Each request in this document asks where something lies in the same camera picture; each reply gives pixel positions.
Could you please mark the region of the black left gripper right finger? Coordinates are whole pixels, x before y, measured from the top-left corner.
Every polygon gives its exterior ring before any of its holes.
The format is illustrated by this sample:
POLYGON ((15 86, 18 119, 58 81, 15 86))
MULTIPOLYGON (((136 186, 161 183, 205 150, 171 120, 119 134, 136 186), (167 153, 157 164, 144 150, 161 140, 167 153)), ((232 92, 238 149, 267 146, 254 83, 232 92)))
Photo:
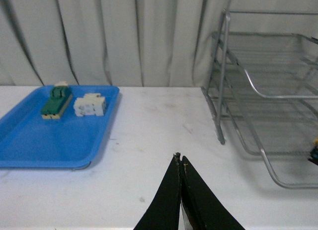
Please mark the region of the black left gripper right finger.
POLYGON ((186 230, 242 230, 185 156, 181 160, 181 208, 186 230))

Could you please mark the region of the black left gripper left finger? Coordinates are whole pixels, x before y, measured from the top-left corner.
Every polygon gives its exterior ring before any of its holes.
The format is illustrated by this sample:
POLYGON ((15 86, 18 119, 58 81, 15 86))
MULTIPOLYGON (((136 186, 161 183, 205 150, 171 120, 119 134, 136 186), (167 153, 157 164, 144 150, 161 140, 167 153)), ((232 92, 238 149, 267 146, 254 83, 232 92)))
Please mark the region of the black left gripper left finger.
POLYGON ((136 230, 177 230, 181 201, 180 153, 175 153, 150 206, 136 230))

